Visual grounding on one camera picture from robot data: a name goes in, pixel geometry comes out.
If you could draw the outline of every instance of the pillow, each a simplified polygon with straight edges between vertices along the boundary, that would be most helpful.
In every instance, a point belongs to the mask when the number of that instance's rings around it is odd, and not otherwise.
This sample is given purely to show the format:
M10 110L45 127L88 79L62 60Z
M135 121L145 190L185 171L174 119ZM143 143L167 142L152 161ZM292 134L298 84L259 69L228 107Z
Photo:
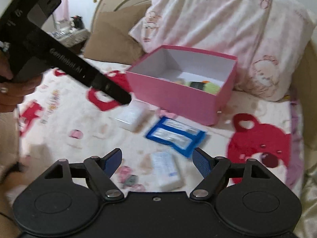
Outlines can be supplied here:
M130 35L147 53L176 45L237 56L236 89L277 101L315 26L295 0L152 0Z
M142 46L128 33L149 6L143 4L116 12L101 12L85 46L84 57L96 61L133 64L145 53Z

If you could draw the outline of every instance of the white blanket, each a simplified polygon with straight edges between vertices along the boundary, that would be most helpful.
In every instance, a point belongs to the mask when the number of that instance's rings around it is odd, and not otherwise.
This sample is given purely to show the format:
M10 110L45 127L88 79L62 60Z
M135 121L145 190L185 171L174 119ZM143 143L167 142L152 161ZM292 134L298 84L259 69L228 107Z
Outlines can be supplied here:
M125 82L123 71L128 66L87 61L103 72L112 71L109 76L115 81L120 79L121 84ZM299 110L298 113L291 114L291 108L294 112ZM157 108L151 107L152 114L136 133L118 127L115 117L121 109L100 92L88 91L60 71L48 72L43 84L20 106L21 146L22 153L31 156L30 178L36 178L58 159L67 158L70 163L83 162L92 155L103 157L120 148L123 167L112 177L118 187L125 193L129 190L158 191L149 155L168 150L175 155L180 166L184 179L181 190L191 192L202 180L192 161L144 137L159 119L154 113ZM295 124L292 124L292 115L297 121ZM233 122L234 117L252 122L245 126L238 121L237 125ZM207 132L200 148L212 157L224 156L241 162L250 157L256 158L269 166L297 195L300 194L302 121L300 107L296 103L288 100L267 102L245 92L234 91L216 126L202 126L182 117L177 120ZM243 126L251 129L245 132L248 133L246 136L237 139L235 135L241 134ZM272 144L275 135L279 135L279 141ZM250 144L248 150L245 149L246 141ZM136 175L137 179L133 184L125 185L131 175Z

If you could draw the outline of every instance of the printed label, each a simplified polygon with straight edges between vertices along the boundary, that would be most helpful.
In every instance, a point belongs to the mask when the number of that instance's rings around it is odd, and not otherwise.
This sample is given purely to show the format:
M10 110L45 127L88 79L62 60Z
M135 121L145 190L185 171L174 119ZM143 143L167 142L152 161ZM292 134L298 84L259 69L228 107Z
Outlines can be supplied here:
M171 154L167 152L157 152L152 155L152 164L158 175L167 175L174 177L177 175L177 169Z
M166 119L163 122L163 124L168 126L168 127L172 127L174 129L177 129L177 130L188 132L191 135L197 135L199 133L199 131L200 131L199 129L196 129L196 128L192 127L192 126L189 126L187 124L184 124L184 123L181 123L181 122L178 122L178 121L174 121L174 120L171 120L171 119Z
M55 89L52 93L52 97L49 101L49 108L48 110L44 113L42 119L41 119L41 123L42 124L46 124L49 116L53 113L54 110L56 110L59 106L59 99L60 99L60 91L58 89Z
M184 135L177 134L162 128L158 128L152 133L152 136L162 140L170 141L181 149L186 149L192 141L190 138Z

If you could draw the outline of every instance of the open box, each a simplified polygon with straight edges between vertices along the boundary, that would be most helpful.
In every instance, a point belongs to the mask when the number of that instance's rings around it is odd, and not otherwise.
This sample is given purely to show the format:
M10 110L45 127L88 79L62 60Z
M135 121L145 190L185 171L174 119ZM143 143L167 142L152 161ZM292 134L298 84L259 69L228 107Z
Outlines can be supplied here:
M161 46L131 66L126 76L137 99L203 125L213 125L231 96L236 71L235 56ZM174 83L178 78L187 82L209 81L221 88L213 95Z

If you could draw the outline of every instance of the curtain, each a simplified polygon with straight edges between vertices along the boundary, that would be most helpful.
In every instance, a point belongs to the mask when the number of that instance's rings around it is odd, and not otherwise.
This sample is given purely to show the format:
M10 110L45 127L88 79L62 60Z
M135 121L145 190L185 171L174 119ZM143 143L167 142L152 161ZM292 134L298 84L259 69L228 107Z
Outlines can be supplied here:
M68 0L61 0L61 5L54 12L55 21L69 20Z

